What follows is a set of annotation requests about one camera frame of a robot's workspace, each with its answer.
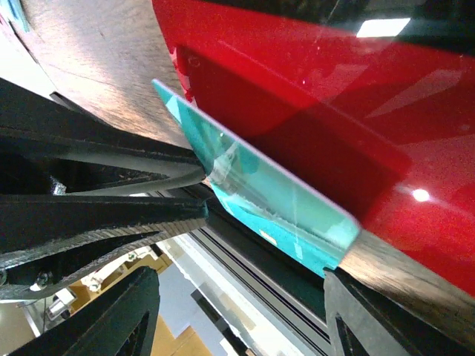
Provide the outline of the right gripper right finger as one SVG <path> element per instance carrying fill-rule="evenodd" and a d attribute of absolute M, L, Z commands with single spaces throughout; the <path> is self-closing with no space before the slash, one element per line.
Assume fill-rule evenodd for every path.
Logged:
<path fill-rule="evenodd" d="M 343 270 L 324 270 L 334 355 L 459 355 L 460 345 Z"/>

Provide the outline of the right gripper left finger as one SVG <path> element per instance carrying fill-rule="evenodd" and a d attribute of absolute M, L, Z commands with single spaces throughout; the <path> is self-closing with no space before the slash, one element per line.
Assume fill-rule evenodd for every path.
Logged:
<path fill-rule="evenodd" d="M 139 267 L 11 355 L 150 355 L 159 305 L 157 272 Z"/>

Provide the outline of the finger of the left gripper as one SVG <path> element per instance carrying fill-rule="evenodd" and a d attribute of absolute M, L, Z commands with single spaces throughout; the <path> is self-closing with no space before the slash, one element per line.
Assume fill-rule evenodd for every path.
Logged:
<path fill-rule="evenodd" d="M 121 131 L 67 98 L 1 80 L 1 152 L 56 178 L 70 195 L 128 196 L 195 185 L 189 149 Z"/>
<path fill-rule="evenodd" d="M 1 299 L 38 300 L 138 248 L 205 225 L 204 201 L 1 197 Z"/>

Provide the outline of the teal VIP card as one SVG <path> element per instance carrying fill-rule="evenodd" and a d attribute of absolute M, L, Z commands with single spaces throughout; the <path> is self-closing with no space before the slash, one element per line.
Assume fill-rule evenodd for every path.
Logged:
<path fill-rule="evenodd" d="M 227 212 L 320 277 L 338 267 L 361 231 L 350 213 L 160 80 L 152 84 Z"/>

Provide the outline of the red gold VIP card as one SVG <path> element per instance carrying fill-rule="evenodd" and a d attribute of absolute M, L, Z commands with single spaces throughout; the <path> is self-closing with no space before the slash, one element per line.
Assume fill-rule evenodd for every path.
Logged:
<path fill-rule="evenodd" d="M 154 1 L 187 100 L 474 292 L 472 1 Z"/>

